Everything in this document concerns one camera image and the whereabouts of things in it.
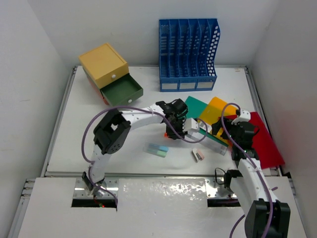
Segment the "green drawer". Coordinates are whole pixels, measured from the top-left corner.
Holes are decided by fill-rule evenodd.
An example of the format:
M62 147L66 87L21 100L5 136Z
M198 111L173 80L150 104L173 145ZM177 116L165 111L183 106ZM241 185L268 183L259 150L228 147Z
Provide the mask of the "green drawer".
M129 73L100 91L110 106L128 105L143 96L143 88Z

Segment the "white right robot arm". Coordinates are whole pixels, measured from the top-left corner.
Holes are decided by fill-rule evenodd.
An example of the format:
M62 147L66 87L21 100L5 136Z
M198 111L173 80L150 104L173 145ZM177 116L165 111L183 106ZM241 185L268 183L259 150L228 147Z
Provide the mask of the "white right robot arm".
M237 166L224 174L223 186L235 193L244 211L246 237L287 237L291 210L277 198L263 175L253 147L253 138L258 133L256 126L223 118L212 125L212 134L220 129L223 129L221 137L232 142L231 157Z

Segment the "drawer box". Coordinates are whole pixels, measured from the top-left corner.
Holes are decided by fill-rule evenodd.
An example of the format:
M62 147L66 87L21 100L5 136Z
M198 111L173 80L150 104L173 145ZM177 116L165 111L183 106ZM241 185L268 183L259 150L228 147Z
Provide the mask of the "drawer box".
M91 86L108 105L101 89L128 74L128 63L109 43L80 55L78 59Z

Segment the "green pastel highlighter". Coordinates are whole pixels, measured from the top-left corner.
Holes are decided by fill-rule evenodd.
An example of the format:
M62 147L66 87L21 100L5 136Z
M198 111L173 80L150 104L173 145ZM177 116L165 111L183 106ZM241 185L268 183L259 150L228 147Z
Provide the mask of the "green pastel highlighter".
M166 152L165 151L161 151L161 150L157 150L157 149L152 149L152 148L147 148L144 150L146 153L148 154L152 154L158 157L162 157L165 158L166 157Z

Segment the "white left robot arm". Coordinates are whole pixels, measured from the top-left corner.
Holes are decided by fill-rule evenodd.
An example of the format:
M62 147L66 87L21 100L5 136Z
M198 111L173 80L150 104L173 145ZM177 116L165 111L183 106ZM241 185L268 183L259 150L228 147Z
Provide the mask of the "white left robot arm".
M82 174L82 180L91 195L108 192L105 185L105 168L112 154L118 152L128 133L151 124L165 123L166 134L171 139L184 139L187 105L176 99L171 103L156 102L148 107L117 106L99 113L103 118L93 130L94 150L91 158L84 157L89 167Z

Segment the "blue pastel highlighter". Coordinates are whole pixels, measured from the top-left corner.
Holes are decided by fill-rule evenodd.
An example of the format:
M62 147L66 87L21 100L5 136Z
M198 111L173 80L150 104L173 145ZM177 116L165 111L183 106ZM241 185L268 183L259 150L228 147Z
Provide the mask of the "blue pastel highlighter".
M156 150L160 150L163 152L168 152L168 147L167 146L163 146L163 145L158 145L158 144L154 144L154 143L149 143L148 146L152 149L156 149Z

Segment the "yellow translucent folder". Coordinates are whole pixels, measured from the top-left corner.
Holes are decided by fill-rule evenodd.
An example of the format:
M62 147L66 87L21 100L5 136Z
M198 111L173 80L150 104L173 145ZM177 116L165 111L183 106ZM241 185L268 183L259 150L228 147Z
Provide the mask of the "yellow translucent folder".
M222 99L218 97L213 97L211 101L208 103L208 105L206 106L206 108L203 110L199 118L202 119L208 125L213 125L214 123L219 121L222 110L226 104L227 102L223 101ZM224 116L231 117L233 119L236 118L236 107L228 106L225 109ZM212 137L219 139L221 142L224 143L225 146L232 145L232 143L229 140L225 140L221 137L223 132L224 132L223 128L220 128L217 135L213 136L211 134L211 130L209 129L209 133Z

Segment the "green clip file folder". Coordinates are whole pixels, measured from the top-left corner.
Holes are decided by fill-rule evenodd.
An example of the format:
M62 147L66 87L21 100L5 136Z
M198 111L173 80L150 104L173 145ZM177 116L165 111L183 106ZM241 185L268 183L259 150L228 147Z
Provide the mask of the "green clip file folder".
M193 118L197 119L200 118L201 113L204 111L204 109L207 107L207 104L189 96L185 104L188 107L188 113L187 113L187 118ZM203 122L199 121L200 123L200 130L199 131L189 131L189 133L186 135L186 139L189 139L191 141L197 141L201 139L205 134L206 134L206 127ZM211 135L208 133L206 138L200 142L203 146L213 150L216 153L219 153L221 155L225 155L227 151L227 144L224 142L220 141L218 138L215 136Z

